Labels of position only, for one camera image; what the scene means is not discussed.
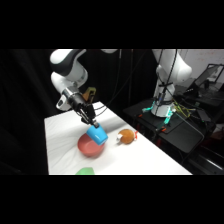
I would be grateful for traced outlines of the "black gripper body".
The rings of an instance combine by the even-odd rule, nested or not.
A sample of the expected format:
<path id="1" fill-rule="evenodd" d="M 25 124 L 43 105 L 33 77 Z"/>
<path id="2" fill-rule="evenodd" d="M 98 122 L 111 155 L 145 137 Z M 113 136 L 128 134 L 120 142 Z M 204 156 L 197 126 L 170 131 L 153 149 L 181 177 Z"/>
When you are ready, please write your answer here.
<path id="1" fill-rule="evenodd" d="M 96 115 L 93 105 L 88 103 L 80 93 L 76 92 L 70 96 L 70 105 L 81 116 L 82 122 L 89 124 L 90 119 L 95 122 Z"/>

